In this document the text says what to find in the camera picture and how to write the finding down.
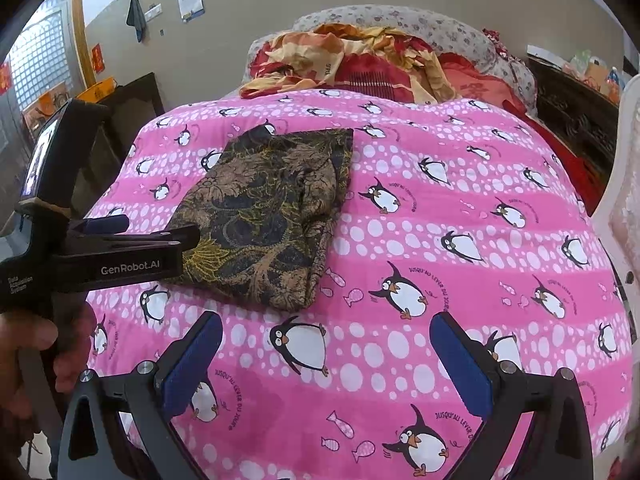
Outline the person left hand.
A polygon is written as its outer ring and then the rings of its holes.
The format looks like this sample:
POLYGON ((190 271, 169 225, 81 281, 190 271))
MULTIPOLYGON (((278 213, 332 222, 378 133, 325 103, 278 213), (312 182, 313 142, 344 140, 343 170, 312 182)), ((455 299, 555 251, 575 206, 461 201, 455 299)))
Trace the person left hand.
MULTIPOLYGON (((86 367, 95 328, 96 315, 85 302, 70 324, 70 345, 58 352, 53 363, 55 389, 62 396, 70 395, 86 367)), ((22 447, 36 432, 17 352, 23 348, 47 350, 57 336, 54 323, 37 315, 20 311, 1 315, 1 441, 14 457, 20 456, 22 447)))

